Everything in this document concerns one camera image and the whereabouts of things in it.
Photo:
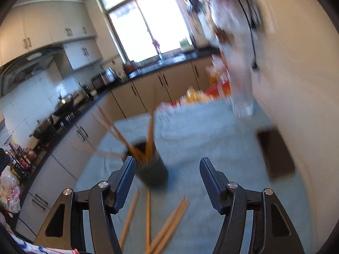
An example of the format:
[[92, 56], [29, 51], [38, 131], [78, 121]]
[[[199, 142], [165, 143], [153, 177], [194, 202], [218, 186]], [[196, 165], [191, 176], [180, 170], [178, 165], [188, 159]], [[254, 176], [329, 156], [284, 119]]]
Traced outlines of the lower kitchen cabinets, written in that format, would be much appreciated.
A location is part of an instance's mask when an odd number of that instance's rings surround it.
[[123, 145], [107, 121], [131, 120], [151, 112], [153, 102], [176, 102], [190, 87], [205, 91], [208, 86], [206, 67], [211, 55], [178, 56], [133, 71], [122, 83], [110, 84], [75, 113], [44, 151], [39, 164], [21, 197], [21, 211], [11, 223], [15, 233], [35, 240], [60, 192], [75, 186], [106, 135]]

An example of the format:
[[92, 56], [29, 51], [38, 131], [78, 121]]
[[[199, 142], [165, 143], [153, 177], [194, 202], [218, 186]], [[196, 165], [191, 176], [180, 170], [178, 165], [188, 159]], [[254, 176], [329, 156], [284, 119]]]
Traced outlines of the kitchen sink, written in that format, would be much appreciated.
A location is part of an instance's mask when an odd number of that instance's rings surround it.
[[176, 64], [179, 62], [187, 61], [189, 59], [190, 57], [187, 56], [186, 54], [179, 54], [178, 56], [175, 56], [175, 57], [162, 58], [162, 59], [159, 59], [158, 61], [150, 62], [148, 64], [143, 65], [143, 68], [153, 66], [153, 65], [161, 66], [161, 65], [167, 65], [167, 64]]

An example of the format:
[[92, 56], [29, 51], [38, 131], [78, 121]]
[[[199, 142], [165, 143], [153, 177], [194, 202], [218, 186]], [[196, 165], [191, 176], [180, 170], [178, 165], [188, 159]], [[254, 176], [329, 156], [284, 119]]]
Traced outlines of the black smartphone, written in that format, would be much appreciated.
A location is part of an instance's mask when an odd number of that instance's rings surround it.
[[295, 174], [295, 163], [279, 130], [276, 128], [258, 130], [256, 139], [271, 180]]

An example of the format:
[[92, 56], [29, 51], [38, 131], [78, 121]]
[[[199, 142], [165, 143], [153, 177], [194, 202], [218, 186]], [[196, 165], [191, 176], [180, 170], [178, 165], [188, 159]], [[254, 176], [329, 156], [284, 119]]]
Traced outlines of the soy sauce bottle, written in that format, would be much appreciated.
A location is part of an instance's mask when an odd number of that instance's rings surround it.
[[24, 157], [24, 153], [22, 149], [17, 149], [16, 145], [13, 142], [9, 143], [9, 147], [12, 149], [15, 158], [17, 161], [19, 161], [19, 163], [21, 164], [21, 166], [25, 169], [25, 170], [29, 170], [30, 168], [30, 164], [29, 162], [26, 160], [26, 158]]

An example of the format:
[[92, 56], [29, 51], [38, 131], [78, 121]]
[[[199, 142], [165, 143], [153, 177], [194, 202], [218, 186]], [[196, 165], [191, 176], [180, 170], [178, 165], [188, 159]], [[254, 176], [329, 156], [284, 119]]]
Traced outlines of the blue-grey towel table cover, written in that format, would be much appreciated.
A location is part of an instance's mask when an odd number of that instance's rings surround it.
[[136, 210], [124, 245], [124, 253], [145, 251], [146, 197], [151, 196], [151, 231], [155, 236], [183, 197], [189, 206], [165, 253], [212, 253], [223, 217], [212, 207], [199, 172], [199, 161], [208, 157], [228, 180], [257, 192], [271, 188], [288, 213], [304, 251], [313, 250], [311, 214], [306, 189], [299, 173], [271, 180], [268, 176], [258, 130], [273, 124], [260, 107], [254, 114], [239, 119], [223, 102], [193, 104], [164, 109], [155, 120], [155, 144], [166, 165], [168, 181], [162, 188], [148, 190], [134, 178], [124, 207], [112, 217], [117, 235], [122, 233], [135, 193]]

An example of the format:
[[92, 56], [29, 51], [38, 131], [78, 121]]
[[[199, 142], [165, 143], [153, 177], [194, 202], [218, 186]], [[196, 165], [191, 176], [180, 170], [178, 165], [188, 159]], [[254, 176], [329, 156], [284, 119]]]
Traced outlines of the steel pot with lid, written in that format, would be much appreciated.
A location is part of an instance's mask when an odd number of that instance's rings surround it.
[[54, 119], [52, 116], [49, 116], [45, 119], [38, 118], [37, 126], [29, 136], [39, 140], [48, 133], [48, 131], [53, 127], [53, 125]]

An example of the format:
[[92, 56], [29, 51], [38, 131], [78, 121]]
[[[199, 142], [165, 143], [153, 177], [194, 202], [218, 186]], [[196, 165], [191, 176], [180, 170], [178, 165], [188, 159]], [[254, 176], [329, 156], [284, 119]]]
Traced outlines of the dark utensil holder cup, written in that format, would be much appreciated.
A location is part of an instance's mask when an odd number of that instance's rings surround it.
[[136, 164], [136, 176], [149, 188], [162, 188], [168, 181], [168, 169], [164, 164], [155, 143], [153, 155], [147, 164]]

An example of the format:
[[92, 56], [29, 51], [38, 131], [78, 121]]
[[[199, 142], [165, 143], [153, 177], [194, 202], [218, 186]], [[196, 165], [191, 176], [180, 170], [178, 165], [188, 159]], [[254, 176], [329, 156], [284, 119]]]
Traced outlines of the black wok with lid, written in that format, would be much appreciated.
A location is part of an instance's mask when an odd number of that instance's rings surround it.
[[59, 102], [55, 106], [53, 113], [56, 117], [61, 117], [66, 113], [70, 113], [74, 110], [74, 100], [79, 96], [79, 92], [75, 91], [73, 94], [67, 94], [64, 97], [59, 94]]

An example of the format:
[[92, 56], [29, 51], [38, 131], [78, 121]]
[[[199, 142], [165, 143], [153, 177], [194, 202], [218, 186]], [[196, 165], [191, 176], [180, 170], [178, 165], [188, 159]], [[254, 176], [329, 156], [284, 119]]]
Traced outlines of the red plastic basin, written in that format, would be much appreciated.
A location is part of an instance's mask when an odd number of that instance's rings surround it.
[[[221, 87], [221, 90], [222, 90], [221, 93], [224, 94], [226, 97], [229, 97], [231, 95], [229, 81], [222, 82], [221, 86], [222, 86]], [[219, 92], [219, 89], [218, 89], [218, 83], [214, 83], [214, 84], [210, 85], [209, 88], [204, 93], [208, 96], [212, 96], [214, 98], [219, 98], [220, 92]]]

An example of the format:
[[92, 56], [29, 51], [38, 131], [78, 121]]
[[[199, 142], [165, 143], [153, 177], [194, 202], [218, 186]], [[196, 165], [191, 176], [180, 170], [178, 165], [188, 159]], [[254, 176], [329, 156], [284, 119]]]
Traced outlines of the silver rice cooker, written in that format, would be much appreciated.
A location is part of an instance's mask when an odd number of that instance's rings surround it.
[[99, 73], [91, 79], [94, 88], [98, 91], [105, 86], [115, 82], [117, 74], [111, 68], [106, 68], [103, 72]]

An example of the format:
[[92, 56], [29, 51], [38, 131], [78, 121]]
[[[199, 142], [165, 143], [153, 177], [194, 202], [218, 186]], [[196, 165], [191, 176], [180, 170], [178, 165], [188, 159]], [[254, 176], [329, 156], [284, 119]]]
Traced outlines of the range hood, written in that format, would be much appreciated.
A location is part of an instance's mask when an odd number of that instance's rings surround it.
[[1, 66], [1, 97], [6, 96], [22, 82], [49, 68], [63, 46], [42, 48], [29, 52]]

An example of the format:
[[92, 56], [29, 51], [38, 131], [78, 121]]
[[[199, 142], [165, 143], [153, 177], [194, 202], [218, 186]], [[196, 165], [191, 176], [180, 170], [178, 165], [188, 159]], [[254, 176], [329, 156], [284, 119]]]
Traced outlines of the clear glass beer mug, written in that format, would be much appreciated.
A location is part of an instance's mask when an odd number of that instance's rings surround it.
[[254, 113], [252, 79], [242, 47], [219, 46], [230, 84], [232, 110], [236, 117], [250, 117]]

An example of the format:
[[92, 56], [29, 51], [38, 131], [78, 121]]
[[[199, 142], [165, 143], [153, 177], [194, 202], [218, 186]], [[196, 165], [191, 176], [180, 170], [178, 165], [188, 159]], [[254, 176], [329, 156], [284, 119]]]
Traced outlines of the brown cooking pot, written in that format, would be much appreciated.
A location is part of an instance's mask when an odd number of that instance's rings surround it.
[[130, 75], [132, 72], [139, 68], [138, 64], [134, 61], [128, 61], [122, 65], [123, 71], [126, 75]]

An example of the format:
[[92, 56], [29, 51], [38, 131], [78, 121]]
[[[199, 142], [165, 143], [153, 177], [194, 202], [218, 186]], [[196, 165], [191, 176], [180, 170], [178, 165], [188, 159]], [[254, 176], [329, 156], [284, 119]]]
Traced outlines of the window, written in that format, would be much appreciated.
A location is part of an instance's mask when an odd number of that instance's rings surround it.
[[192, 51], [195, 41], [178, 0], [100, 0], [124, 62]]

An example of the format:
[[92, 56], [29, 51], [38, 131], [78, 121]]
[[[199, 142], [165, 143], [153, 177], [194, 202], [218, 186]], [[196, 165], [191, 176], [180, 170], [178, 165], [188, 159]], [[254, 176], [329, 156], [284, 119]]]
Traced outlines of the upper wall cabinets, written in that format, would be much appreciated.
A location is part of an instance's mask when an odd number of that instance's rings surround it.
[[1, 24], [1, 66], [29, 52], [65, 45], [73, 69], [102, 59], [83, 2], [42, 1], [14, 7]]

